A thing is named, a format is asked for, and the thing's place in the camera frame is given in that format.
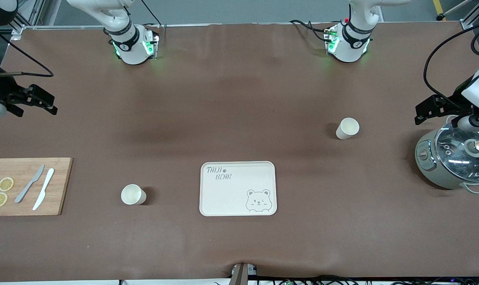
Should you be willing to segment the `white IKEA cup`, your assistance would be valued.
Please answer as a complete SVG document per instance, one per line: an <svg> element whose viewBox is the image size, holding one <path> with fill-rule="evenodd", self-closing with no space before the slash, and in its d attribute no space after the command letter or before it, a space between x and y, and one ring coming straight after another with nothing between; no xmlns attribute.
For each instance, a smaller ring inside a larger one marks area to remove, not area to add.
<svg viewBox="0 0 479 285"><path fill-rule="evenodd" d="M126 205L140 205L145 202L147 195L140 186L129 184L121 191L120 198Z"/></svg>
<svg viewBox="0 0 479 285"><path fill-rule="evenodd" d="M336 129L336 137L340 140L346 140L356 135L359 130L358 121L353 118L344 118Z"/></svg>

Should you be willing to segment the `glass pot lid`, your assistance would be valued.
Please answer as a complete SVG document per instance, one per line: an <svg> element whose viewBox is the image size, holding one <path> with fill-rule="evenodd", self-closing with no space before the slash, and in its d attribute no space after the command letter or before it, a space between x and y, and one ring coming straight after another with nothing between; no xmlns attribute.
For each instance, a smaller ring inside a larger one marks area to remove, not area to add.
<svg viewBox="0 0 479 285"><path fill-rule="evenodd" d="M479 132L445 124L435 137L437 157L462 180L479 183Z"/></svg>

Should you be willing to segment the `grey electric cooking pot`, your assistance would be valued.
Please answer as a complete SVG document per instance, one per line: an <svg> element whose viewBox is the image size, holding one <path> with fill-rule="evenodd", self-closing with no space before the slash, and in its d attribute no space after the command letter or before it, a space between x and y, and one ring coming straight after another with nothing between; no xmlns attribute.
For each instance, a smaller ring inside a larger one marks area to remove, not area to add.
<svg viewBox="0 0 479 285"><path fill-rule="evenodd" d="M453 175L437 157L435 137L439 130L440 128L428 132L416 144L414 157L419 170L424 177L437 186L448 190L465 189L469 193L479 194L479 183L462 180Z"/></svg>

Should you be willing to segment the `bamboo cutting board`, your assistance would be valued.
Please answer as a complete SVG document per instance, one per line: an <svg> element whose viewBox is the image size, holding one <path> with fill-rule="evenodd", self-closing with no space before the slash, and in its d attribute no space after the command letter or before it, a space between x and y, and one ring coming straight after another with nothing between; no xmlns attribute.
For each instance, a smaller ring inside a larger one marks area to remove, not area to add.
<svg viewBox="0 0 479 285"><path fill-rule="evenodd" d="M72 158L0 158L0 181L4 177L11 177L15 181L13 188L5 192L8 200L4 206L0 207L0 217L59 215L67 191L72 162ZM45 167L41 177L30 187L22 202L16 204L15 198L42 164ZM32 208L50 168L54 168L55 173L47 187L47 195L40 207L33 211Z"/></svg>

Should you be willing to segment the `white plastic knife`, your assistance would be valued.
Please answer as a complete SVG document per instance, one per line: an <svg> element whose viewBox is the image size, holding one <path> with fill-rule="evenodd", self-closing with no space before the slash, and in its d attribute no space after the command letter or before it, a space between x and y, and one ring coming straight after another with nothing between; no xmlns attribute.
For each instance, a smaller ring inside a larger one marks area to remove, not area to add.
<svg viewBox="0 0 479 285"><path fill-rule="evenodd" d="M45 196L47 195L47 193L46 193L47 187L48 187L54 173L55 173L54 168L50 168L48 170L47 175L44 179L44 183L42 185L42 189L40 190L38 198L36 199L36 202L35 202L35 204L32 208L33 211L36 211L40 207L40 205L42 204L43 200L45 199Z"/></svg>

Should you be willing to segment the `grey plastic knife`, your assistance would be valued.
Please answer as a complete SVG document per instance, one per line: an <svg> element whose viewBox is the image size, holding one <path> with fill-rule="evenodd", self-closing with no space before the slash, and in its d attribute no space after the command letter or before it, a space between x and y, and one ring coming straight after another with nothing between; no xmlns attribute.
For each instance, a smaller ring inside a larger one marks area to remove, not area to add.
<svg viewBox="0 0 479 285"><path fill-rule="evenodd" d="M45 165L42 164L40 166L40 168L38 169L38 171L35 173L35 175L33 176L33 178L28 182L28 184L25 186L25 188L19 193L19 195L15 198L14 202L16 204L22 202L22 200L24 199L24 197L26 196L27 192L29 191L29 189L31 188L31 186L36 182L38 181L38 179L41 177L43 171L44 171L44 167Z"/></svg>

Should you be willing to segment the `green lit connector plate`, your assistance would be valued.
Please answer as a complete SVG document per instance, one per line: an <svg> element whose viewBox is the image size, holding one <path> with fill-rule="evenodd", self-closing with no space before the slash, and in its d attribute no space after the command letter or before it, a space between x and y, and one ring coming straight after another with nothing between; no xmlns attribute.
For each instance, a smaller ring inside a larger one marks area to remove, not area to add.
<svg viewBox="0 0 479 285"><path fill-rule="evenodd" d="M159 42L159 34L155 33L153 35L145 36L145 40L143 41L145 50L148 55L148 59L156 59L158 53L158 42Z"/></svg>
<svg viewBox="0 0 479 285"><path fill-rule="evenodd" d="M337 44L339 43L338 25L324 29L323 38L325 40L326 52L329 54L334 54Z"/></svg>

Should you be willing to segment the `brown table mat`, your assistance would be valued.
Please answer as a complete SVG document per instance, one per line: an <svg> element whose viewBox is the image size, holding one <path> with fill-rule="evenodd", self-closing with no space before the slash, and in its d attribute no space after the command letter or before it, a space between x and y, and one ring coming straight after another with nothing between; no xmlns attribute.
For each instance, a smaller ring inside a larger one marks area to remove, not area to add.
<svg viewBox="0 0 479 285"><path fill-rule="evenodd" d="M0 118L0 158L71 157L61 215L0 217L0 282L217 278L234 264L283 277L479 276L479 195L436 188L414 146L424 63L457 22L380 23L357 63L290 24L165 29L158 58L124 64L100 29L26 30L54 72L20 76L56 116ZM344 118L359 123L336 137ZM275 165L273 215L205 217L207 162ZM147 198L126 205L129 184Z"/></svg>

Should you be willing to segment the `cream bear print tray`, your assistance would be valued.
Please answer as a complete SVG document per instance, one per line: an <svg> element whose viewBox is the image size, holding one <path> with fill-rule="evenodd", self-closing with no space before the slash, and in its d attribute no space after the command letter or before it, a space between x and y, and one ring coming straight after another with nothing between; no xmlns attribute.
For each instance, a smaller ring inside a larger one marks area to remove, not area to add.
<svg viewBox="0 0 479 285"><path fill-rule="evenodd" d="M203 164L199 210L205 217L273 215L277 211L275 165L270 161Z"/></svg>

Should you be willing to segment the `aluminium frame profile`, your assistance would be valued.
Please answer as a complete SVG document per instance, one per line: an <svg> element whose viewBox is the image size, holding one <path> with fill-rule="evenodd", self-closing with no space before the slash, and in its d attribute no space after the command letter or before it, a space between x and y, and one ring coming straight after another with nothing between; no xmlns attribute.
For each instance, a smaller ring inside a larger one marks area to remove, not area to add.
<svg viewBox="0 0 479 285"><path fill-rule="evenodd" d="M11 40L20 40L24 29L35 25L39 17L39 0L17 0L17 3L17 14L8 24L11 27Z"/></svg>
<svg viewBox="0 0 479 285"><path fill-rule="evenodd" d="M477 3L477 5L475 5L475 7L473 7L473 9L471 9L471 11L469 11L469 13L465 15L462 20L460 20L460 22L463 29L469 29L473 27L473 24L477 20L479 20L479 2Z"/></svg>

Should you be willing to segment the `grey clamp bracket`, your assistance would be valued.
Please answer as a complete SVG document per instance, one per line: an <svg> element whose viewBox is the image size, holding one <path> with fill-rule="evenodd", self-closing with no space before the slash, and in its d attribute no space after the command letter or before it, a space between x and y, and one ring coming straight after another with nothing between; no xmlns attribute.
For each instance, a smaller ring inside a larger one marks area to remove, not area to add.
<svg viewBox="0 0 479 285"><path fill-rule="evenodd" d="M249 277L257 276L257 267L254 264L238 263L231 271L228 285L248 285Z"/></svg>

